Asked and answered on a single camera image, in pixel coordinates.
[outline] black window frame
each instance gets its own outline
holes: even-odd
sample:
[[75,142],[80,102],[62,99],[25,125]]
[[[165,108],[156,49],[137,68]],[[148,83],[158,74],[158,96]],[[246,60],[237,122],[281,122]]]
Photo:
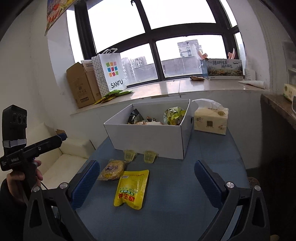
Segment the black window frame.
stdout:
[[[226,56],[228,52],[232,53],[234,48],[236,52],[235,58],[239,58],[238,46],[235,39],[235,34],[239,32],[238,26],[231,27],[230,20],[227,16],[225,9],[223,8],[222,3],[219,0],[206,0],[216,23],[184,23],[184,24],[177,24],[177,25],[170,25],[161,28],[151,29],[147,15],[141,3],[141,0],[131,0],[131,4],[135,4],[145,33],[131,37],[119,43],[116,43],[106,49],[110,48],[117,48],[118,53],[123,51],[144,45],[149,44],[154,60],[154,65],[156,68],[156,73],[158,79],[150,80],[145,82],[140,82],[136,84],[132,84],[127,86],[134,87],[138,85],[159,82],[164,80],[171,80],[171,79],[179,79],[179,78],[186,78],[190,75],[180,75],[174,77],[165,77],[164,70],[161,64],[161,60],[158,54],[156,41],[170,39],[175,37],[183,37],[183,36],[192,36],[192,35],[221,35]],[[87,0],[81,0],[75,3],[74,11],[75,11],[75,18],[76,18],[76,25],[78,30],[78,36],[80,41],[80,46],[82,49],[82,54],[84,59],[91,59],[93,56],[96,56],[98,53],[104,52],[105,49],[97,52],[94,38],[91,31],[91,25],[89,22],[89,15],[87,9]]]

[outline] colorful squares logo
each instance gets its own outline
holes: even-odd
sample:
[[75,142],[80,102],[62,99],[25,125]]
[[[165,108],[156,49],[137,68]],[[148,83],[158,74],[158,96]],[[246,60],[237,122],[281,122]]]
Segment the colorful squares logo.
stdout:
[[107,71],[110,77],[113,77],[119,74],[118,68],[116,65],[117,65],[116,61],[106,63]]

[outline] white sofa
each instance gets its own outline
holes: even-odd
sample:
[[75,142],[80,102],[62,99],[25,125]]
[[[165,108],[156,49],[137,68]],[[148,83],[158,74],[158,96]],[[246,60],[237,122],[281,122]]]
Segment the white sofa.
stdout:
[[[41,123],[27,130],[27,146],[56,135],[54,129]],[[43,184],[48,188],[56,188],[62,182],[70,182],[85,161],[95,151],[89,140],[67,138],[60,148],[49,151],[37,157],[42,162],[38,169],[43,174]],[[0,170],[0,183],[7,173]]]

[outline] shopping bag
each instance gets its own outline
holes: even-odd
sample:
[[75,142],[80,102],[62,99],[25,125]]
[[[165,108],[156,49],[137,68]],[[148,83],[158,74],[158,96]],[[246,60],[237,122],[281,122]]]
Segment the shopping bag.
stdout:
[[101,96],[112,90],[126,89],[120,53],[115,53],[116,50],[107,49],[91,58]]

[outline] blue gripper pad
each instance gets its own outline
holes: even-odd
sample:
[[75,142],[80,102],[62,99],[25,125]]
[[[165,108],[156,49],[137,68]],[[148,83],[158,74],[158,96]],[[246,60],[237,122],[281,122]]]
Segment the blue gripper pad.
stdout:
[[75,185],[74,189],[71,191],[71,207],[73,210],[79,208],[84,203],[87,195],[89,194],[92,186],[94,185],[96,179],[100,174],[100,165],[97,161],[89,163],[82,173],[78,173],[71,180],[72,184]]
[[224,180],[200,160],[194,165],[194,173],[212,206],[221,209],[227,196]]

